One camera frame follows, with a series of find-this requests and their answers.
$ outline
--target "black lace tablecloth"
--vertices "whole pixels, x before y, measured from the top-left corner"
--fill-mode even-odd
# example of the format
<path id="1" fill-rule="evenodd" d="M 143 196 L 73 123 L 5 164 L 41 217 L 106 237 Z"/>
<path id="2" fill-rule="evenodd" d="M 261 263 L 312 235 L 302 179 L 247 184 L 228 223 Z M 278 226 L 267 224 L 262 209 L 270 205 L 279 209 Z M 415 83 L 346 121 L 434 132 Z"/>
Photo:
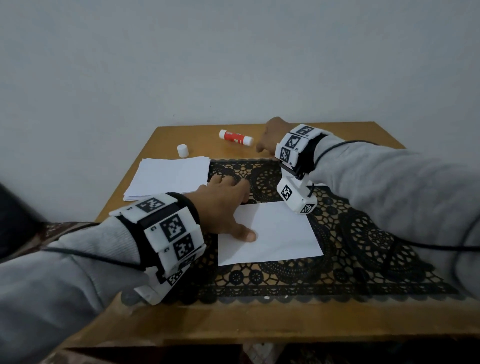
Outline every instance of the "black lace tablecloth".
<path id="1" fill-rule="evenodd" d="M 214 174 L 250 180 L 249 204 L 282 201 L 276 191 L 281 169 L 270 159 L 212 160 L 209 178 Z M 164 303 L 463 299 L 408 245 L 397 247 L 389 270 L 383 271 L 383 261 L 395 238 L 329 188 L 316 187 L 314 194 L 319 205 L 308 219 L 323 256 L 219 267 L 217 236 L 206 235 L 204 256 L 192 264 Z"/>

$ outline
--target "grey sweatshirt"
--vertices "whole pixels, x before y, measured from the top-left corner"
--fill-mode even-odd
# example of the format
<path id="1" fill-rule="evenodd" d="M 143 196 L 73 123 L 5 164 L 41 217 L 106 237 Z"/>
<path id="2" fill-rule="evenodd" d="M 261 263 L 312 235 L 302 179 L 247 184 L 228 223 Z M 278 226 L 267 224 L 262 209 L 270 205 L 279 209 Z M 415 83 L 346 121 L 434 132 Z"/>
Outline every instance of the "grey sweatshirt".
<path id="1" fill-rule="evenodd" d="M 333 135 L 322 139 L 315 158 L 340 142 Z M 480 174 L 464 166 L 356 143 L 328 152 L 310 177 L 400 238 L 479 245 Z M 135 241 L 116 218 L 63 236 L 52 246 L 140 263 Z M 416 250 L 447 280 L 480 297 L 480 253 Z M 147 281 L 133 269 L 51 252 L 1 264 L 0 363 L 37 363 L 89 324 L 118 292 Z"/>

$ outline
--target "white cap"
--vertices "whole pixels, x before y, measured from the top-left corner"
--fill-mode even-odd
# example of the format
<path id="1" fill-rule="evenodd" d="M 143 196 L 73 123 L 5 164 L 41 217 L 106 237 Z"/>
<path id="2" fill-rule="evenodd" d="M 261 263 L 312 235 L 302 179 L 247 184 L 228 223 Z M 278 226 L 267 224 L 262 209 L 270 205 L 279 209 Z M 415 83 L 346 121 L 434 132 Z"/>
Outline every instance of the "white cap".
<path id="1" fill-rule="evenodd" d="M 243 145 L 244 146 L 252 146 L 253 145 L 253 138 L 251 136 L 244 136 Z"/>
<path id="2" fill-rule="evenodd" d="M 180 144 L 177 147 L 177 150 L 179 152 L 180 158 L 186 158 L 188 157 L 188 147 L 185 144 Z"/>

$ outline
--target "white paper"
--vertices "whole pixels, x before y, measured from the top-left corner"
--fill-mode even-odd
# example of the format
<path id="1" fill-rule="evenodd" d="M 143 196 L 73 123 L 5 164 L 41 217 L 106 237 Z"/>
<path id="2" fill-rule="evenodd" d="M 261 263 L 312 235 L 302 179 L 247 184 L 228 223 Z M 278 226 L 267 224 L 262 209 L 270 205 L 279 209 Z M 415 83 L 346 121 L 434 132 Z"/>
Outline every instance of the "white paper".
<path id="1" fill-rule="evenodd" d="M 193 192 L 207 184 L 210 158 L 151 159 L 140 162 L 124 201 L 138 201 L 153 194 Z"/>
<path id="2" fill-rule="evenodd" d="M 219 266 L 323 255 L 307 216 L 295 214 L 283 201 L 241 205 L 234 216 L 239 224 L 257 233 L 257 240 L 244 243 L 219 234 Z"/>

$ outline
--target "white wall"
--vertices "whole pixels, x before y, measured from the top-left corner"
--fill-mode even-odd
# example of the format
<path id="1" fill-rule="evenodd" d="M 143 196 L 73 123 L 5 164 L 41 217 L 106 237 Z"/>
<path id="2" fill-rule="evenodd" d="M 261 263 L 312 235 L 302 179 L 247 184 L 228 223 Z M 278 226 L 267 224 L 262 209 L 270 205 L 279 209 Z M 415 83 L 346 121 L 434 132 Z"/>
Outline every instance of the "white wall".
<path id="1" fill-rule="evenodd" d="M 0 0 L 0 182 L 93 220 L 160 125 L 377 121 L 476 166 L 480 1 Z"/>

